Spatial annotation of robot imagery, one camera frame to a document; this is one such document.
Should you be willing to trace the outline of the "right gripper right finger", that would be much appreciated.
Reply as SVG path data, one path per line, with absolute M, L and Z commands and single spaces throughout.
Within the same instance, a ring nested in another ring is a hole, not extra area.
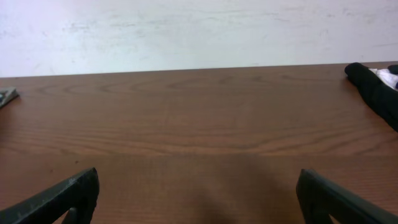
M 397 223 L 397 216 L 324 178 L 312 169 L 302 169 L 296 185 L 298 202 L 306 224 Z

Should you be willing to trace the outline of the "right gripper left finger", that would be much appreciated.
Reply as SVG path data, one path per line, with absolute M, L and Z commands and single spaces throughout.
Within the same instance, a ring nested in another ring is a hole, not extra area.
M 53 223 L 64 213 L 68 213 L 64 223 L 90 223 L 99 192 L 96 169 L 85 169 L 1 210 L 1 223 Z

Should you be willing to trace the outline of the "folded khaki shorts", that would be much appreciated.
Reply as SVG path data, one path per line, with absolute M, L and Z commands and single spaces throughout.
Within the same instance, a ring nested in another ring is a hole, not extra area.
M 5 107 L 9 102 L 19 96 L 15 87 L 1 87 L 1 104 L 0 108 Z

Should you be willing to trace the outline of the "black and white garment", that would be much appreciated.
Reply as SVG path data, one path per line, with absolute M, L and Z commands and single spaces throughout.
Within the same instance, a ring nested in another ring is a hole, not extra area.
M 345 73 L 364 102 L 397 131 L 397 90 L 387 86 L 373 71 L 358 62 L 347 65 Z

